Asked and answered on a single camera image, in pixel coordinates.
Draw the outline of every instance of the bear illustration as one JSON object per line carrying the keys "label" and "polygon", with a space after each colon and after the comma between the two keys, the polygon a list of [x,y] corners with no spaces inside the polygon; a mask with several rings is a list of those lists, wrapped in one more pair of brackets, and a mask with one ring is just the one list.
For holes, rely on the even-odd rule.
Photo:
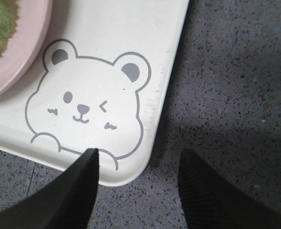
{"label": "bear illustration", "polygon": [[133,154],[143,139],[139,91],[150,80],[149,62],[137,52],[112,62],[79,56],[72,42],[59,39],[44,50],[43,66],[46,72],[25,107],[31,143],[45,135],[59,152],[98,148],[118,170],[117,161]]}

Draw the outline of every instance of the speckled floor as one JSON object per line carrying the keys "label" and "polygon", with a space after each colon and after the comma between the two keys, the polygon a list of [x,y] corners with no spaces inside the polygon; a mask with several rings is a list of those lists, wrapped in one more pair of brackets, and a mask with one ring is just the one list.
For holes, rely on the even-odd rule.
{"label": "speckled floor", "polygon": [[[90,228],[186,228],[185,147],[281,213],[281,0],[191,1],[149,165],[99,187]],[[0,151],[0,211],[60,173]]]}

